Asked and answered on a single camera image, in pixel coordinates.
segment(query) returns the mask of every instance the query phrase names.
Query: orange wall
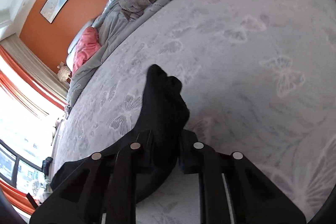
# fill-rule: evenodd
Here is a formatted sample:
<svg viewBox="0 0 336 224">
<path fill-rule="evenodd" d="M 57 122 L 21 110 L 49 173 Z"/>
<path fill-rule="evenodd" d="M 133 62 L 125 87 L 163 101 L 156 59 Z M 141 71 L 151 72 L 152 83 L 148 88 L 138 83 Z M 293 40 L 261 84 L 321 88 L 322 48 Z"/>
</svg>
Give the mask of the orange wall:
<svg viewBox="0 0 336 224">
<path fill-rule="evenodd" d="M 50 24 L 40 11 L 47 0 L 37 0 L 22 29 L 20 38 L 51 70 L 65 62 L 68 47 L 91 18 L 99 15 L 108 0 L 68 0 Z"/>
</svg>

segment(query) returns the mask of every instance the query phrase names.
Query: black window frame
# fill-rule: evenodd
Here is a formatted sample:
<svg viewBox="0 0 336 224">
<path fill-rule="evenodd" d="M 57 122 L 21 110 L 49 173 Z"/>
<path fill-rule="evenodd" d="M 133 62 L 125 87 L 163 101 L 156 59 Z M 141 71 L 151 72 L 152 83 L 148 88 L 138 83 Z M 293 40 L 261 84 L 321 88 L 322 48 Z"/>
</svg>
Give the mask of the black window frame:
<svg viewBox="0 0 336 224">
<path fill-rule="evenodd" d="M 21 155 L 19 155 L 18 153 L 16 153 L 13 149 L 11 149 L 7 144 L 4 143 L 3 140 L 0 140 L 0 144 L 7 149 L 11 154 L 13 154 L 16 159 L 14 160 L 10 155 L 8 155 L 8 153 L 6 151 L 3 151 L 1 148 L 1 152 L 3 152 L 6 156 L 8 156 L 10 159 L 14 160 L 14 168 L 13 168 L 13 172 L 12 172 L 12 179 L 9 180 L 7 177 L 5 177 L 3 174 L 0 173 L 0 178 L 8 183 L 10 186 L 16 188 L 16 180 L 17 180 L 17 172 L 18 172 L 18 167 L 19 167 L 19 162 L 20 160 L 22 160 L 24 163 L 28 164 L 29 166 L 31 166 L 32 168 L 36 169 L 37 171 L 42 172 L 42 168 L 38 167 L 37 165 L 33 164 L 32 162 L 30 162 L 29 160 L 25 159 L 24 157 L 22 157 Z"/>
</svg>

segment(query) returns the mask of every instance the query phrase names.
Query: round metal joint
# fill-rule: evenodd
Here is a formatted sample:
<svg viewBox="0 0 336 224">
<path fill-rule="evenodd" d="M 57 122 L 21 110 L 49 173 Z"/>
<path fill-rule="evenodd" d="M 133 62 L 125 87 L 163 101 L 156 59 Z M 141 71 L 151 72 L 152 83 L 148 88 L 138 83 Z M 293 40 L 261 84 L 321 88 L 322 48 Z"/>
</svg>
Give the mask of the round metal joint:
<svg viewBox="0 0 336 224">
<path fill-rule="evenodd" d="M 241 160 L 244 157 L 244 155 L 241 152 L 234 152 L 232 156 L 236 160 Z"/>
<path fill-rule="evenodd" d="M 204 144 L 202 144 L 200 142 L 194 143 L 194 148 L 196 148 L 196 149 L 202 149 L 203 147 L 204 147 Z"/>
<path fill-rule="evenodd" d="M 93 153 L 91 158 L 93 160 L 99 160 L 101 158 L 101 154 L 99 152 Z"/>
<path fill-rule="evenodd" d="M 141 147 L 141 144 L 139 143 L 132 143 L 131 144 L 131 149 L 136 150 L 139 149 Z"/>
</svg>

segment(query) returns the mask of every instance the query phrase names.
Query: beige curtain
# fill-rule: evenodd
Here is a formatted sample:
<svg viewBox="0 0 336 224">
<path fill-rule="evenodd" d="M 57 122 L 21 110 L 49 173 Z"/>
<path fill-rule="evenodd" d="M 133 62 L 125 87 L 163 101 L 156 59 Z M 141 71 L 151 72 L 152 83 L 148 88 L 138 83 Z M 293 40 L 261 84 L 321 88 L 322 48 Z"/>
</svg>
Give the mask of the beige curtain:
<svg viewBox="0 0 336 224">
<path fill-rule="evenodd" d="M 16 34 L 2 40 L 0 45 L 38 84 L 59 100 L 66 102 L 68 84 L 61 83 L 57 75 L 38 59 Z"/>
</svg>

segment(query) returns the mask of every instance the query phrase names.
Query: pink cloth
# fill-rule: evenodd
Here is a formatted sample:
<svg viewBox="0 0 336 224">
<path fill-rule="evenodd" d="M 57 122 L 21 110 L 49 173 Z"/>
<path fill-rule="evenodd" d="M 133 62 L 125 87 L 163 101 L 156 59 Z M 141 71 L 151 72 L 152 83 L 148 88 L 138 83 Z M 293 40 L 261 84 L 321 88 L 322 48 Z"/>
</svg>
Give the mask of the pink cloth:
<svg viewBox="0 0 336 224">
<path fill-rule="evenodd" d="M 93 27 L 87 27 L 76 45 L 76 52 L 73 58 L 73 71 L 76 71 L 86 63 L 99 49 L 98 32 Z"/>
</svg>

